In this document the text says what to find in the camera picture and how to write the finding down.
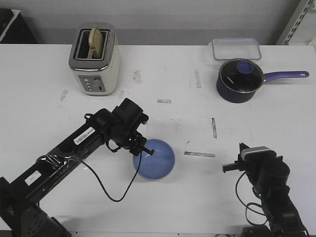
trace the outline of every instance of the toaster control panel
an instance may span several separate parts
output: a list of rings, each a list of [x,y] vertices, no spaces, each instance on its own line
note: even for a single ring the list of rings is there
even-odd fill
[[[105,92],[105,86],[103,84],[101,76],[79,75],[78,77],[85,91]]]

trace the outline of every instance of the pot lid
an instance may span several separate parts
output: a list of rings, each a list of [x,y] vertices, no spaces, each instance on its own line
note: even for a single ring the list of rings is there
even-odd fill
[[[254,92],[264,82],[264,74],[260,67],[246,59],[225,62],[219,71],[219,77],[228,89],[239,93]]]

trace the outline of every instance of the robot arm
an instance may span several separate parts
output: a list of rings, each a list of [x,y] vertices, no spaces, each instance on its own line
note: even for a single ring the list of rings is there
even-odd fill
[[[239,169],[245,171],[253,185],[253,192],[261,200],[262,209],[268,219],[274,237],[306,237],[306,228],[288,193],[286,185],[289,167],[283,157],[267,147],[249,148],[241,143],[238,160],[223,166],[223,171]],[[244,236],[259,236],[264,227],[244,228]]]
[[[112,112],[106,109],[85,115],[86,123],[16,178],[11,184],[0,178],[0,216],[12,229],[13,237],[70,237],[55,219],[49,218],[37,203],[99,146],[113,140],[134,155],[142,151],[147,139],[137,132],[148,116],[129,99]],[[30,176],[39,177],[27,182]]]

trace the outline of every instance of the cooking pot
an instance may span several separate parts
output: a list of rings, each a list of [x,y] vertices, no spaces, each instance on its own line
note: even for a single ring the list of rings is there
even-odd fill
[[[263,74],[255,63],[247,59],[231,59],[225,62],[218,74],[218,93],[233,103],[250,100],[263,83],[279,78],[306,78],[306,71],[273,72]]]

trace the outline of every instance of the pot handle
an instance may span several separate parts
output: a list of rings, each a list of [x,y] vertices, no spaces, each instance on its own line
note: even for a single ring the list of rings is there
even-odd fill
[[[309,76],[307,71],[287,71],[287,72],[274,72],[265,73],[264,82],[270,82],[279,78],[307,78]]]

